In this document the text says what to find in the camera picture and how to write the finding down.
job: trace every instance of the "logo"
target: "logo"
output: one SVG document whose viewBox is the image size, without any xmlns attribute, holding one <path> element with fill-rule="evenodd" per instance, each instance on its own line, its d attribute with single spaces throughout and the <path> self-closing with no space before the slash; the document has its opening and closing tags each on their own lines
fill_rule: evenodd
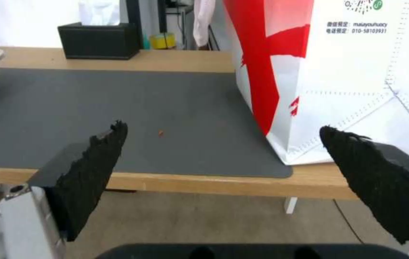
<svg viewBox="0 0 409 259">
<path fill-rule="evenodd" d="M 370 10 L 380 10 L 383 6 L 382 0 L 344 0 L 347 10 L 365 14 Z"/>
</svg>

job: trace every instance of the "tissue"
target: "tissue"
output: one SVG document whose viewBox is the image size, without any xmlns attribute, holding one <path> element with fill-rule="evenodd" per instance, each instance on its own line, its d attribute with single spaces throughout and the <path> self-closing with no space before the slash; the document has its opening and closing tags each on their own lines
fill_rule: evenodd
<svg viewBox="0 0 409 259">
<path fill-rule="evenodd" d="M 120 0 L 80 0 L 82 25 L 119 25 Z"/>
</svg>

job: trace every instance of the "wooden table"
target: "wooden table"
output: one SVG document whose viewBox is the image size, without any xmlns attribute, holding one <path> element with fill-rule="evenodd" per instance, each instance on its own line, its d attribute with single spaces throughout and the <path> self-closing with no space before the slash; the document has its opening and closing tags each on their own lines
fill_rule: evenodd
<svg viewBox="0 0 409 259">
<path fill-rule="evenodd" d="M 128 61 L 66 60 L 61 49 L 8 47 L 3 68 L 89 69 L 119 71 L 221 72 L 234 71 L 231 55 L 217 51 L 141 51 Z M 0 168 L 0 183 L 20 184 L 36 169 Z M 287 179 L 216 177 L 114 172 L 108 188 L 223 195 L 356 199 L 335 164 L 293 167 Z"/>
</svg>

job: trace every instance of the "yellow container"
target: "yellow container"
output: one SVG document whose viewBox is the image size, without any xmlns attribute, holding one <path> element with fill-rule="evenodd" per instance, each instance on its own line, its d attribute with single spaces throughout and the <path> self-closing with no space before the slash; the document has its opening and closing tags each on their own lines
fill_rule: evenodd
<svg viewBox="0 0 409 259">
<path fill-rule="evenodd" d="M 173 49 L 175 48 L 175 37 L 173 33 L 160 33 L 149 38 L 152 49 Z"/>
</svg>

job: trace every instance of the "black tissue box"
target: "black tissue box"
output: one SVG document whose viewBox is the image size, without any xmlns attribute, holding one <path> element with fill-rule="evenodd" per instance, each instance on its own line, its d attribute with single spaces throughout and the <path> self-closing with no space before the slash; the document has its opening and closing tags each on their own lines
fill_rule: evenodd
<svg viewBox="0 0 409 259">
<path fill-rule="evenodd" d="M 72 23 L 58 27 L 68 59 L 130 59 L 140 49 L 137 26 L 86 26 Z"/>
</svg>

